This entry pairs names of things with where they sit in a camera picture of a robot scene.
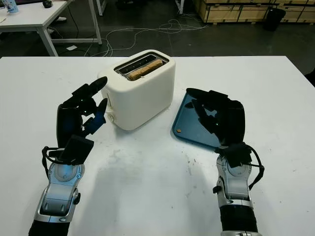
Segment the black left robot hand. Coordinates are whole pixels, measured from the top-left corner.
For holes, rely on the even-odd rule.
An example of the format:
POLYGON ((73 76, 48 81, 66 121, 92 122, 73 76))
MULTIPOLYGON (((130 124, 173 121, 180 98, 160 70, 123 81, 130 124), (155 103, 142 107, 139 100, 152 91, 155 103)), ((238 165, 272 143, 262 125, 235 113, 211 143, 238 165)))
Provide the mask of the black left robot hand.
POLYGON ((64 148, 72 135, 84 138, 106 123, 104 115, 108 99, 104 98, 99 105, 93 99, 106 84, 106 76, 91 84, 83 84, 58 106, 56 135, 59 148, 64 148))

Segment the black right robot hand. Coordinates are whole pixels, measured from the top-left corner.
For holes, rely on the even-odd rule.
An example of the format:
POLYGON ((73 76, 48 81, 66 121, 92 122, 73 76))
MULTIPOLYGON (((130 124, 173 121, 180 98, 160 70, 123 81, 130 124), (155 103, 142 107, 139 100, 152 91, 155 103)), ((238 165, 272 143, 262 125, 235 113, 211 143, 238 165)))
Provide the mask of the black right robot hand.
POLYGON ((188 108, 193 108, 200 124, 215 134, 221 146, 241 143, 245 135, 245 111, 241 102, 228 95, 210 90, 187 88, 192 97, 188 108))

